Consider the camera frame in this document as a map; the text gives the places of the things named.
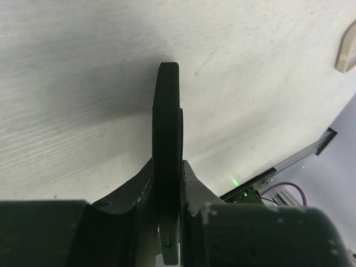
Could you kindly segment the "beige phone case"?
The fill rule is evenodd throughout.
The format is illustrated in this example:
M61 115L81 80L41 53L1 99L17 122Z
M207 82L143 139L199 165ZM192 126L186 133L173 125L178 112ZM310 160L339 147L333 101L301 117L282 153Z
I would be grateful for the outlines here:
M355 67L355 21L342 36L334 67L343 74Z

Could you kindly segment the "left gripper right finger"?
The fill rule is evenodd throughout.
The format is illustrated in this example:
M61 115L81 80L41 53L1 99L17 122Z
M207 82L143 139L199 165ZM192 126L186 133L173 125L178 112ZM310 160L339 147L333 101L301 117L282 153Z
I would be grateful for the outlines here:
M312 207L227 204L187 161L180 180L182 266L352 266L331 220Z

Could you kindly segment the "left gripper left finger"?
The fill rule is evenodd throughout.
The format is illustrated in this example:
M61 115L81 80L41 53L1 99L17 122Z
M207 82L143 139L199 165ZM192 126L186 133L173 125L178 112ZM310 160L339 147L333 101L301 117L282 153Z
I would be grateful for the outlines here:
M2 266L154 266L152 163L118 189L83 200L2 201Z

